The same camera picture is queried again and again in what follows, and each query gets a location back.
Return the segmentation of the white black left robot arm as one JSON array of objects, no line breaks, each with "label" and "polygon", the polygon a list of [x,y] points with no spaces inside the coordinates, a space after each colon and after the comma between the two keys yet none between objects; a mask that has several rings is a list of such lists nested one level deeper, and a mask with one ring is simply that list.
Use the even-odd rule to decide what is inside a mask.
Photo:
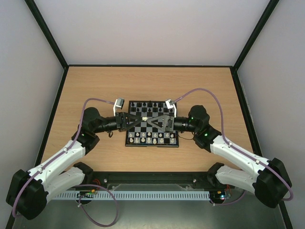
[{"label": "white black left robot arm", "polygon": [[95,148],[100,140],[97,133],[127,131],[146,120],[145,116],[126,112],[102,117],[94,107],[84,109],[77,131],[61,150],[28,171],[20,169],[15,172],[6,197],[6,202],[12,206],[12,215],[34,219],[60,193],[87,184],[92,174],[89,166],[77,163],[68,171],[65,169]]}]

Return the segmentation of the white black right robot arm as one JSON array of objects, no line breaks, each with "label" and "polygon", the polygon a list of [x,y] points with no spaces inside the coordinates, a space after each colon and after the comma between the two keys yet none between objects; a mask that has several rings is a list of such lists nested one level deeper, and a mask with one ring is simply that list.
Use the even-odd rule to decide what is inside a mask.
[{"label": "white black right robot arm", "polygon": [[208,171],[208,182],[213,187],[231,185],[254,194],[265,206],[275,208],[291,192],[292,182],[283,162],[253,154],[227,140],[210,124],[210,117],[202,105],[190,109],[188,117],[161,115],[147,119],[147,123],[164,132],[192,132],[196,145],[221,156],[238,169],[222,163],[214,164]]}]

